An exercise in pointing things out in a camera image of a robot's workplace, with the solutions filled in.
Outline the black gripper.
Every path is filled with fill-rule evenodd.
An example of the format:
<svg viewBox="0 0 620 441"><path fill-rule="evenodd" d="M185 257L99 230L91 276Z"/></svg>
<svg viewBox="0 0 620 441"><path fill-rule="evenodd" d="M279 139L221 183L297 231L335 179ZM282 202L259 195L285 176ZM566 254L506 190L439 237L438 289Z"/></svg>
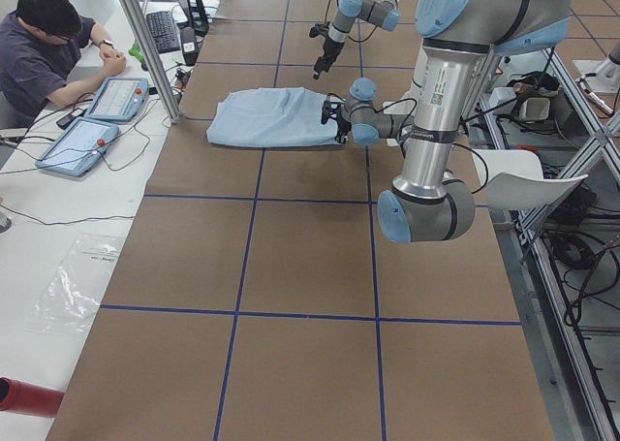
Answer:
<svg viewBox="0 0 620 441"><path fill-rule="evenodd" d="M352 129L352 124L343 114L343 110L339 110L336 113L336 122L338 126L338 131L334 139L337 143L346 143L348 141L348 134L351 132Z"/></svg>
<svg viewBox="0 0 620 441"><path fill-rule="evenodd" d="M322 73L327 73L343 49L344 43L336 42L326 37L323 45L324 54L317 58L313 67L313 79L318 79Z"/></svg>

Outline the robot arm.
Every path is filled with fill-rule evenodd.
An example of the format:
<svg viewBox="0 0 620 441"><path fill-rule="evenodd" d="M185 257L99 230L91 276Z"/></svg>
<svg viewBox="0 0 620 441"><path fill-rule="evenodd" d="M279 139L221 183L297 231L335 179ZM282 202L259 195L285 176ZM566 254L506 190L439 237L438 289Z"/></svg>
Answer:
<svg viewBox="0 0 620 441"><path fill-rule="evenodd" d="M309 32L310 38L323 37L323 54L313 67L313 79L328 72L349 39L355 22L360 19L387 31L393 31L400 22L400 0L340 0L332 21L316 23Z"/></svg>
<svg viewBox="0 0 620 441"><path fill-rule="evenodd" d="M475 217L470 189L447 170L476 64L489 52L520 54L553 47L567 35L571 0L418 0L416 28L426 61L414 108L403 114L374 109L375 83L360 78L334 119L336 139L358 145L397 139L401 174L378 198L380 227L392 242L462 236Z"/></svg>

